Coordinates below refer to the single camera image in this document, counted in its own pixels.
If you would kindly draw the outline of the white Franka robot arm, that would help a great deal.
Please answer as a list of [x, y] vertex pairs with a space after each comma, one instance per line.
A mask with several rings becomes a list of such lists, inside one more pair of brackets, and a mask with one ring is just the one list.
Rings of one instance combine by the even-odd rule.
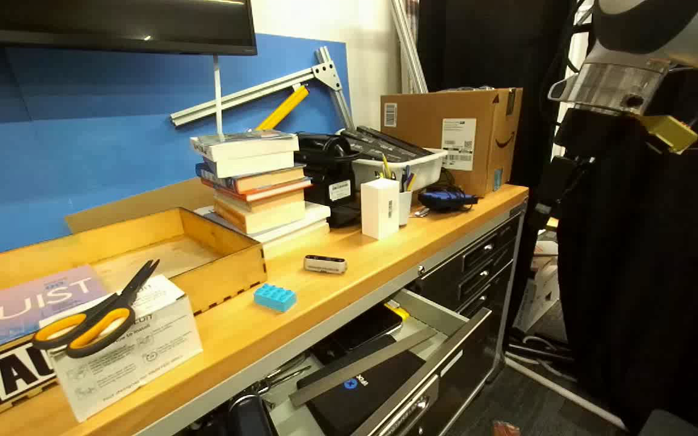
[[644, 113], [677, 67], [698, 71], [698, 0], [594, 0], [594, 45], [548, 89], [589, 112]]

